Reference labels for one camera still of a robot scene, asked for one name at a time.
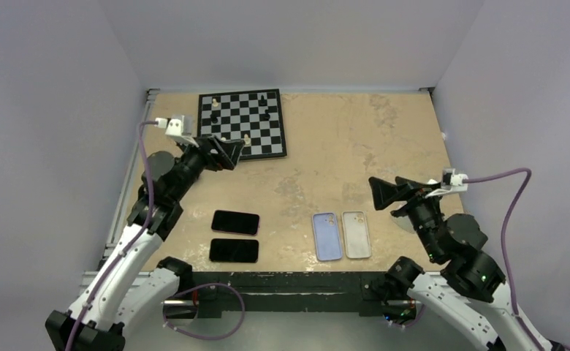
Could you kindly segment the lilac phone case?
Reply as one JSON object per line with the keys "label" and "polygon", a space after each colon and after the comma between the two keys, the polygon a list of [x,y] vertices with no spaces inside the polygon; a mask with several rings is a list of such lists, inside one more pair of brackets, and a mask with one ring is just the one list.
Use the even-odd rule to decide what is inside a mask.
{"label": "lilac phone case", "polygon": [[334,213],[317,213],[312,216],[316,257],[320,262],[343,258],[337,218]]}

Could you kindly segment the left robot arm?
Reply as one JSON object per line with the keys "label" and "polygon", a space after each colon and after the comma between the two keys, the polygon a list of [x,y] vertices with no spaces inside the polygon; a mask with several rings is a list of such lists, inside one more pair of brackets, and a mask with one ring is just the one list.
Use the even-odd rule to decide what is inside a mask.
{"label": "left robot arm", "polygon": [[234,170],[243,140],[198,137],[182,155],[157,151],[144,158],[137,201],[117,245],[95,278],[64,311],[45,322],[55,350],[122,350],[143,318],[166,298],[186,298],[197,289],[192,267],[173,257],[134,282],[183,213],[180,201],[204,170]]}

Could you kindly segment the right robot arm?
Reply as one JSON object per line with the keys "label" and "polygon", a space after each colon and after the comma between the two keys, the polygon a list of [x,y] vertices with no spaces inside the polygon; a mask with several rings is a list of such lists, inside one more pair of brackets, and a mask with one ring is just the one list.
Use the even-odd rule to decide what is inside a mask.
{"label": "right robot arm", "polygon": [[445,217],[440,201],[465,192],[472,184],[465,173],[445,169],[440,181],[419,183],[396,177],[394,182],[370,177],[373,205],[382,211],[393,203],[395,218],[409,219],[431,263],[443,266],[445,284],[412,259],[401,256],[373,285],[388,301],[410,298],[443,317],[478,350],[564,350],[534,327],[519,307],[508,263],[503,266],[487,254],[487,236],[472,215]]}

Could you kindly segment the phone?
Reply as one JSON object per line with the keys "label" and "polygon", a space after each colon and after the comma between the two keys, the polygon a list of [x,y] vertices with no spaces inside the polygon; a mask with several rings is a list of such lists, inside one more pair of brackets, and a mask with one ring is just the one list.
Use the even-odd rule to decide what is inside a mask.
{"label": "phone", "polygon": [[210,225],[211,230],[240,235],[256,235],[259,230],[258,214],[216,210]]}
{"label": "phone", "polygon": [[259,242],[252,239],[214,238],[210,242],[209,260],[217,263],[256,263]]}

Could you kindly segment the white phone case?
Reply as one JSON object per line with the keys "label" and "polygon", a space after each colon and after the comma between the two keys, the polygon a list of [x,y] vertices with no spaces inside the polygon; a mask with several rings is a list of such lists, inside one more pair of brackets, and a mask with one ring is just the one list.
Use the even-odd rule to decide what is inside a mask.
{"label": "white phone case", "polygon": [[344,211],[341,218],[346,256],[354,260],[370,258],[371,243],[365,213]]}

